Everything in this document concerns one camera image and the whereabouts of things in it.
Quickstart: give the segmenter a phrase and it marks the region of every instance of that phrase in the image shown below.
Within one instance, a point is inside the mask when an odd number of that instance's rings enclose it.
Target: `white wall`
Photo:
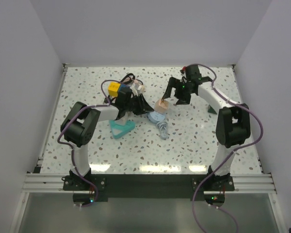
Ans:
[[[31,0],[63,63],[235,64],[271,0]]]
[[[264,124],[259,155],[274,176],[291,227],[291,0],[272,1],[236,65],[236,76],[244,101]],[[255,126],[254,135],[258,132]]]
[[[29,0],[0,0],[0,233],[37,162],[61,67]]]

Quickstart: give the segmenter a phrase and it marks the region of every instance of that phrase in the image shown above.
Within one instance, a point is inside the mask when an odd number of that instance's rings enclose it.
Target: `speckled table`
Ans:
[[[213,69],[218,75],[216,87],[231,99],[240,101],[232,68]],[[60,125],[75,102],[102,103],[100,84],[103,80],[120,80],[127,73],[134,73],[145,84],[145,99],[154,105],[162,97],[169,77],[181,78],[179,70],[180,67],[69,67],[44,150],[41,173],[69,172],[70,148],[56,142]],[[203,76],[210,75],[206,69],[200,70]],[[88,147],[92,173],[206,173],[217,151],[217,115],[208,113],[208,104],[198,96],[192,96],[190,105],[176,106],[176,101],[173,97],[169,99],[166,117],[170,137],[167,140],[160,139],[158,129],[145,115],[131,116],[136,128],[119,139],[113,139],[109,122],[99,122]],[[261,173],[255,147],[238,151],[231,173]]]

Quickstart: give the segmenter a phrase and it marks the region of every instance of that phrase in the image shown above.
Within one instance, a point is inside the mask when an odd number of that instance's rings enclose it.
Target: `beige cube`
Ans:
[[[154,105],[154,110],[160,114],[164,114],[168,109],[169,102],[159,99]]]

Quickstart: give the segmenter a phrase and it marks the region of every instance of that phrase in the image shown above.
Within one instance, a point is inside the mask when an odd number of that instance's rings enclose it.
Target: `green object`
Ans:
[[[209,113],[213,113],[213,114],[217,114],[216,112],[215,112],[215,110],[209,105],[208,106],[208,112]]]
[[[118,139],[125,134],[129,133],[135,128],[135,122],[128,120],[126,125],[118,125],[114,120],[110,120],[111,132],[113,138]]]

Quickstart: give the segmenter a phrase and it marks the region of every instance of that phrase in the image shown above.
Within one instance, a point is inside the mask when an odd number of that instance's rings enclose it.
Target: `yellow block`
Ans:
[[[117,97],[117,91],[120,88],[120,85],[121,85],[120,83],[111,82],[108,87],[109,95],[112,97]]]

